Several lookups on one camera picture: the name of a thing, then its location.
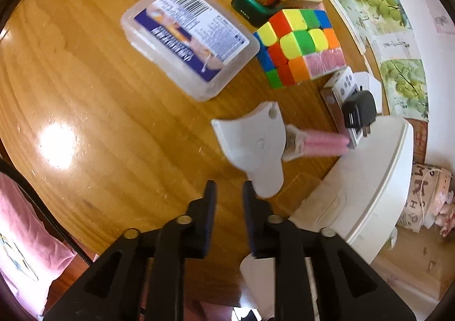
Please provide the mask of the white plastic storage box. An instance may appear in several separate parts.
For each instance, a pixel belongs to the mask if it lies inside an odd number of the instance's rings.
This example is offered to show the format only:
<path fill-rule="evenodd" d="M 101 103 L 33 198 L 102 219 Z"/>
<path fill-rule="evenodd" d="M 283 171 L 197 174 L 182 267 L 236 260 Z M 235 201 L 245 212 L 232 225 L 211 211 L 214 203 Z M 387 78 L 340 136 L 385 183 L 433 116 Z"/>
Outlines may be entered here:
<path fill-rule="evenodd" d="M 412 166 L 412 125 L 401 117 L 379 116 L 370 134 L 338 159 L 290 220 L 312 232 L 333 229 L 372 262 L 403 211 Z"/>

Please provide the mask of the white tape measure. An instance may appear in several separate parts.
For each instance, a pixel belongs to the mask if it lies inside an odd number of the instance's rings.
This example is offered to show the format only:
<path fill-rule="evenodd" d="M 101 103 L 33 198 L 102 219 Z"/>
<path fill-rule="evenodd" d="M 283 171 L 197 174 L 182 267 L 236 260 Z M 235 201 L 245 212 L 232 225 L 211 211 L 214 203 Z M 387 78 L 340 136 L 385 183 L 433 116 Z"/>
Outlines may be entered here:
<path fill-rule="evenodd" d="M 245 172 L 256 194 L 268 199 L 284 183 L 282 155 L 286 131 L 277 102 L 260 103 L 238 119 L 213 119 L 210 124 L 230 164 Z"/>

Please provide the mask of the clear dental floss box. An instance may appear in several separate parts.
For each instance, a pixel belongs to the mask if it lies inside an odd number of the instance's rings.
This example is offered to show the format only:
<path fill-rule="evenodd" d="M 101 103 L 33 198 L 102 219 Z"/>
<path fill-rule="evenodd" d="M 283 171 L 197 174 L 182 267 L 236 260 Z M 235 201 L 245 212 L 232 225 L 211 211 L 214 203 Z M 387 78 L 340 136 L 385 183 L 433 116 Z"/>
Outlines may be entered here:
<path fill-rule="evenodd" d="M 140 0 L 120 24 L 130 44 L 198 102 L 218 95 L 260 50 L 215 0 Z"/>

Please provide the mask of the multicolour puzzle cube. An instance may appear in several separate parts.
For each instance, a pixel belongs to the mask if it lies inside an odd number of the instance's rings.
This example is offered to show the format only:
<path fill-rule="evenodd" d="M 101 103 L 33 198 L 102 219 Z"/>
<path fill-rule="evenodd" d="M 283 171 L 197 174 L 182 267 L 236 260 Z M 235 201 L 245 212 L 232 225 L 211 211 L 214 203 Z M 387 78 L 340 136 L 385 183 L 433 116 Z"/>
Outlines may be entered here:
<path fill-rule="evenodd" d="M 282 9 L 254 32 L 256 58 L 272 89 L 316 80 L 346 67 L 323 9 Z"/>

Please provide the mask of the black power adapter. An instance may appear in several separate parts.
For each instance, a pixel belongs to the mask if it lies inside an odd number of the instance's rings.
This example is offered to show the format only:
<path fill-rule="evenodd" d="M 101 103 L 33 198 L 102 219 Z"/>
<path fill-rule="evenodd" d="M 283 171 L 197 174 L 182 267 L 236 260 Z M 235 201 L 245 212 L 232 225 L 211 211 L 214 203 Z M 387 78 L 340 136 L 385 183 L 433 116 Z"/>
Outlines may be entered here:
<path fill-rule="evenodd" d="M 352 93 L 342 104 L 342 114 L 347 129 L 361 131 L 367 137 L 377 115 L 373 94 L 368 90 Z"/>

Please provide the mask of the patterned tote bag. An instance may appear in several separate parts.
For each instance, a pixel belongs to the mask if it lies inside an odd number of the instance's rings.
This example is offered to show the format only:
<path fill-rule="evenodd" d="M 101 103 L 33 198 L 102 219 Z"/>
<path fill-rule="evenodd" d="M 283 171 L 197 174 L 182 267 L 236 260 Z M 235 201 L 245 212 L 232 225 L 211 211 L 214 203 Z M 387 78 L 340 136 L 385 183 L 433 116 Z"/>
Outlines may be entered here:
<path fill-rule="evenodd" d="M 454 227 L 453 174 L 442 167 L 413 163 L 407 201 L 397 225 L 419 233 L 425 227 L 440 227 L 446 236 Z"/>

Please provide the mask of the white dotted box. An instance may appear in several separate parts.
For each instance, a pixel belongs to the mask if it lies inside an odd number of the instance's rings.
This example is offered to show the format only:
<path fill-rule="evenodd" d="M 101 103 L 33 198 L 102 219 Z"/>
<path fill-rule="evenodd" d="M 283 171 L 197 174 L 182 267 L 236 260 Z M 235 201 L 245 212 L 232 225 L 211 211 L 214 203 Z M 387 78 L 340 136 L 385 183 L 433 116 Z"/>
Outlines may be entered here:
<path fill-rule="evenodd" d="M 359 86 L 355 81 L 352 69 L 347 66 L 335 72 L 322 89 L 333 94 L 338 100 L 344 101 L 350 95 L 359 91 Z"/>

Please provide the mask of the small white box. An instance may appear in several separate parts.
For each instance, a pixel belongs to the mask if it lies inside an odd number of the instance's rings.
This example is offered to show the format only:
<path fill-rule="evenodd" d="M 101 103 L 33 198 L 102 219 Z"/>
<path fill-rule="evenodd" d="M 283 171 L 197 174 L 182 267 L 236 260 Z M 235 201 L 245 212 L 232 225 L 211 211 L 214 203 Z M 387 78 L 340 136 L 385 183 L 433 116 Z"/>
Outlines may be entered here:
<path fill-rule="evenodd" d="M 372 93 L 375 104 L 376 113 L 382 114 L 382 84 L 369 72 L 354 72 L 353 77 L 358 87 L 362 90 L 368 90 Z"/>

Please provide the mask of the brown cardboard piece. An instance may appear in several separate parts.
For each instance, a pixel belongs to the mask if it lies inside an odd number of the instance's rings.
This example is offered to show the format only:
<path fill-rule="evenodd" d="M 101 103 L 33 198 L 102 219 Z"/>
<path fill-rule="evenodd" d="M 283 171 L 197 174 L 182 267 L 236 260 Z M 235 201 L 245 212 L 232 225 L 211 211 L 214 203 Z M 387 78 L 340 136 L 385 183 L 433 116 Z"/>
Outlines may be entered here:
<path fill-rule="evenodd" d="M 406 119 L 413 127 L 413 161 L 424 163 L 427 154 L 428 122 L 419 119 Z"/>

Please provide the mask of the grape poster sheet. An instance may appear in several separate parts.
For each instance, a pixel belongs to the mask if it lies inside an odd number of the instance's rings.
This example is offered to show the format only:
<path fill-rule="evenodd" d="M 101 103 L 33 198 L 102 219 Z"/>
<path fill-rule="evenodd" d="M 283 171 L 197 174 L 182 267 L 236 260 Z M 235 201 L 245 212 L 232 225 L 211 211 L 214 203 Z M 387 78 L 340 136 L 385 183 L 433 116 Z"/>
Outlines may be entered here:
<path fill-rule="evenodd" d="M 427 122 L 426 74 L 400 0 L 337 1 L 374 55 L 390 113 Z"/>

